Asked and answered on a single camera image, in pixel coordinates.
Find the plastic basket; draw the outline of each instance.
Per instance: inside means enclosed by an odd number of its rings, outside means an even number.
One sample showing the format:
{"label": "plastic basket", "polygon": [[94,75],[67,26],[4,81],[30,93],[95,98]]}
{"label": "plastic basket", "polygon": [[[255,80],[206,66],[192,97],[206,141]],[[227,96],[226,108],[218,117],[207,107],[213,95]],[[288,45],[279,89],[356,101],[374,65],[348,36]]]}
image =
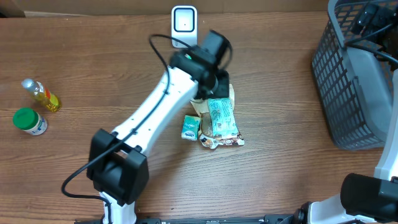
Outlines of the plastic basket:
{"label": "plastic basket", "polygon": [[[360,37],[351,33],[351,28],[369,2],[390,9],[395,9],[398,3],[396,0],[331,0],[328,5],[329,21],[312,59],[312,73],[330,136],[341,149],[383,147],[391,117],[389,109],[392,108],[393,89],[388,63],[378,62],[379,65],[374,65],[381,67],[383,83],[370,87],[370,90],[367,87],[370,81],[361,77],[358,69],[355,69],[358,67],[356,59],[350,58],[352,54],[344,48],[345,41]],[[379,48],[367,40],[359,44]],[[368,91],[372,95],[382,96],[382,108],[374,107],[374,99],[367,98]]]}

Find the small jar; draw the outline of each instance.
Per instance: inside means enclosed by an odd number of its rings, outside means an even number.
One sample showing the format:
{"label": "small jar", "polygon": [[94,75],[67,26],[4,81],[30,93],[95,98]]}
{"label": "small jar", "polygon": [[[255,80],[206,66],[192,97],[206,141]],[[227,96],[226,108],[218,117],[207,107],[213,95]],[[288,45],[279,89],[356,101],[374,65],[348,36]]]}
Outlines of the small jar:
{"label": "small jar", "polygon": [[43,134],[48,125],[47,121],[41,115],[30,108],[21,108],[17,110],[12,122],[17,128],[31,135]]}

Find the small bottle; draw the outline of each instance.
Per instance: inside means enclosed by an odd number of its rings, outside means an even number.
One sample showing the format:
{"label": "small bottle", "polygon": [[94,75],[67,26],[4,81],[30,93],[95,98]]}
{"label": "small bottle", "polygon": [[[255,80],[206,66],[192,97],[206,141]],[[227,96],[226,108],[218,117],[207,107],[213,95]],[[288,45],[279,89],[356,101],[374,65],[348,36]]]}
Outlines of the small bottle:
{"label": "small bottle", "polygon": [[44,87],[43,84],[27,78],[22,81],[22,86],[30,93],[33,99],[37,100],[50,111],[57,112],[61,109],[61,101]]}
{"label": "small bottle", "polygon": [[12,118],[12,122],[17,128],[31,135],[43,134],[48,126],[47,121],[30,108],[17,110]]}

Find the gray basket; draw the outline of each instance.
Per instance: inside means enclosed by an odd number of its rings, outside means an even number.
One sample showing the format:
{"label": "gray basket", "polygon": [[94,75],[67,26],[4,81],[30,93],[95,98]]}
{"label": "gray basket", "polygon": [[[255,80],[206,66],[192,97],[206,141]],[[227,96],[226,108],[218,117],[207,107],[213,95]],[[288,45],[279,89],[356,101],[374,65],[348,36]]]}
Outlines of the gray basket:
{"label": "gray basket", "polygon": [[[392,111],[392,72],[368,52],[345,49],[351,27],[369,2],[395,9],[393,1],[331,0],[330,20],[312,59],[312,73],[330,136],[341,149],[383,147]],[[367,40],[358,42],[374,49]]]}

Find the green lid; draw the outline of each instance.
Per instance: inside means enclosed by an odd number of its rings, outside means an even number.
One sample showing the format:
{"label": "green lid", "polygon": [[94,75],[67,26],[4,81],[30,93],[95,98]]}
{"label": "green lid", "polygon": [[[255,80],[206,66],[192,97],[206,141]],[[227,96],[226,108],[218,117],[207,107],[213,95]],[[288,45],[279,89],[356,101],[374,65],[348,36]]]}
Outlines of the green lid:
{"label": "green lid", "polygon": [[12,122],[22,130],[33,128],[39,121],[38,114],[30,108],[21,108],[15,112]]}

